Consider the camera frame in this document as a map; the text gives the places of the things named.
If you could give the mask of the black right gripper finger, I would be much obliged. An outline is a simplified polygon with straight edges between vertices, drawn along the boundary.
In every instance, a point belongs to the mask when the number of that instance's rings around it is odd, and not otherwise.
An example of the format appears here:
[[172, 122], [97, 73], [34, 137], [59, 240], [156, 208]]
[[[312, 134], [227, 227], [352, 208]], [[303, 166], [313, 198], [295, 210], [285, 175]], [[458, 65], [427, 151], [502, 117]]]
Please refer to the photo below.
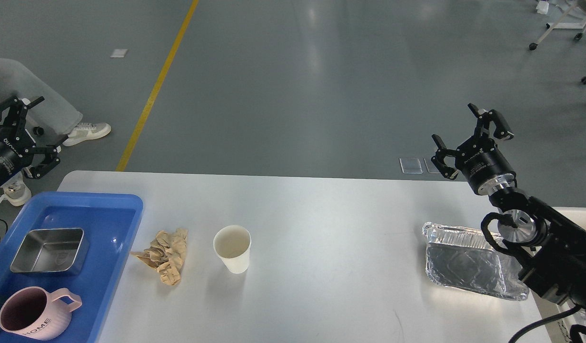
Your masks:
[[471, 149], [496, 149], [496, 141], [508, 141], [515, 136], [503, 115], [496, 110], [486, 111], [475, 104], [467, 105], [477, 119], [474, 133], [467, 140]]
[[454, 158], [454, 162], [456, 162], [461, 156], [461, 151], [459, 149], [449, 149], [443, 142], [443, 139], [437, 134], [432, 134], [431, 137], [437, 147], [434, 156], [431, 158], [433, 165], [444, 178], [448, 180], [456, 180], [459, 170], [457, 167], [447, 165], [445, 159]]

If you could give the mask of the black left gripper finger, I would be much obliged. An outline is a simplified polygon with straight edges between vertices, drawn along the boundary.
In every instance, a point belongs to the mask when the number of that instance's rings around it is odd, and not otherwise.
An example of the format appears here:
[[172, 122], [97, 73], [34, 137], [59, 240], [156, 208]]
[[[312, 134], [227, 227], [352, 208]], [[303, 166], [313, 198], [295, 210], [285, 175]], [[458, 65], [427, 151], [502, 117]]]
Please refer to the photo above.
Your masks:
[[[29, 179], [40, 179], [47, 175], [60, 164], [58, 147], [67, 139], [67, 135], [58, 135], [55, 143], [44, 146], [31, 146], [22, 150], [23, 158], [30, 158], [29, 162], [23, 163], [23, 174]], [[34, 156], [42, 155], [43, 159], [38, 165], [32, 165]]]
[[38, 96], [29, 104], [17, 96], [0, 96], [0, 139], [8, 141], [24, 141], [26, 133], [27, 113], [30, 109], [43, 102], [45, 98]]

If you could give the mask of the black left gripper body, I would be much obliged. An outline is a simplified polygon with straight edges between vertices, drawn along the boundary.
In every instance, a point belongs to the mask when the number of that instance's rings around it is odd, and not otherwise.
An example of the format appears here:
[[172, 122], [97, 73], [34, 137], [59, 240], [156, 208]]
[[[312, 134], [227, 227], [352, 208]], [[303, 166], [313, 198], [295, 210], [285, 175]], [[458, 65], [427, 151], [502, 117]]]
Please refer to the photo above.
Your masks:
[[0, 188], [8, 184], [24, 167], [32, 163], [32, 148], [36, 143], [29, 137], [0, 139]]

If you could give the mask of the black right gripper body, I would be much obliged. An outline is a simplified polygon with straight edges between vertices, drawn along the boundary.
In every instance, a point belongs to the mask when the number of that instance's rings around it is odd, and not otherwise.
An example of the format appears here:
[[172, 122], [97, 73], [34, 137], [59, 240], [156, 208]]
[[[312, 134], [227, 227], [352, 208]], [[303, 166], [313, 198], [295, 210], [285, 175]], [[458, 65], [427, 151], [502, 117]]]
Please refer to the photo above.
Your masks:
[[491, 195], [498, 184], [506, 187], [515, 184], [516, 173], [494, 139], [482, 138], [475, 142], [469, 138], [457, 152], [455, 167], [476, 195]]

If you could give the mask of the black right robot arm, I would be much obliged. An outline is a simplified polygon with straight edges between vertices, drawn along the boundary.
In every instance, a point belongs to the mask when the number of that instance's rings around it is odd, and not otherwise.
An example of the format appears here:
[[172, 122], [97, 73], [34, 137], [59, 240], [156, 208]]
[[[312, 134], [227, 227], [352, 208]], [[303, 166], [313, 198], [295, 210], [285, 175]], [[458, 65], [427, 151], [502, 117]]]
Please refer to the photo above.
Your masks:
[[474, 133], [456, 149], [447, 148], [439, 135], [431, 158], [448, 180], [463, 174], [476, 195], [486, 195], [497, 212], [485, 215], [480, 228], [487, 243], [511, 256], [522, 269], [518, 278], [540, 298], [554, 304], [573, 302], [573, 308], [524, 326], [510, 341], [539, 326], [586, 312], [586, 230], [517, 186], [516, 173], [500, 152], [497, 140], [514, 137], [504, 117], [467, 105], [477, 119]]

